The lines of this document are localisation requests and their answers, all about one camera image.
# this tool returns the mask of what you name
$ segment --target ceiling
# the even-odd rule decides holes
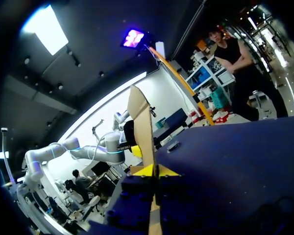
[[[67,47],[51,56],[35,34],[20,33],[1,93],[0,126],[9,128],[7,148],[13,171],[20,170],[24,151],[57,141],[102,97],[136,75],[158,68],[147,52],[137,57],[136,51],[120,47],[130,27],[149,31],[165,42],[170,57],[201,1],[53,2]],[[27,65],[25,58],[30,58]],[[58,83],[63,84],[62,90],[56,88]]]

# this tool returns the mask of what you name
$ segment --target black hair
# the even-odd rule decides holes
[[[210,33],[213,33],[213,32],[218,32],[218,33],[220,33],[222,35],[222,31],[218,27],[216,27],[216,26],[213,26],[213,27],[208,28],[206,30],[206,35],[209,37],[209,34]]]
[[[75,169],[75,170],[72,172],[72,174],[73,174],[74,177],[77,178],[78,175],[79,175],[79,171]]]

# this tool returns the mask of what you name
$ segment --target black pants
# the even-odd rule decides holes
[[[256,108],[250,107],[247,101],[253,91],[258,90],[265,93],[269,99],[271,99],[278,118],[288,116],[280,92],[274,87],[273,83],[264,77],[256,68],[234,75],[236,77],[234,97],[232,99],[234,113],[250,121],[257,121],[259,119],[259,112]]]

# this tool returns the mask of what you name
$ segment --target man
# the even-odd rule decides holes
[[[247,101],[252,92],[258,90],[272,100],[278,118],[287,117],[288,112],[281,94],[273,83],[258,71],[243,42],[234,38],[224,40],[222,35],[217,28],[209,31],[210,40],[218,45],[215,52],[216,60],[235,77],[233,112],[250,121],[257,121],[259,112],[256,108],[250,107]]]
[[[78,170],[74,170],[72,172],[73,176],[76,178],[75,180],[75,184],[83,189],[88,189],[88,186],[90,185],[90,183],[93,181],[93,179],[89,176],[84,177],[84,176],[80,176],[79,171]]]

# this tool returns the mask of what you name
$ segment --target yellow rod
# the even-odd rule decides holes
[[[149,47],[149,50],[159,58],[159,60],[165,65],[167,66],[168,69],[170,69],[170,71],[177,77],[177,79],[183,84],[183,86],[189,91],[189,93],[191,93],[192,96],[195,95],[195,92],[192,90],[192,88],[190,87],[190,85],[188,85],[188,83],[182,78],[182,76],[168,63],[168,61],[166,61],[165,58],[163,58],[162,55],[160,55],[154,48]],[[199,103],[197,103],[199,108],[202,110],[202,112],[204,113],[204,115],[206,116],[207,120],[209,121],[210,125],[215,125],[214,121],[212,121],[212,118],[210,116],[210,114],[208,113],[208,111],[206,110],[205,106],[203,105],[203,103],[200,101]]]

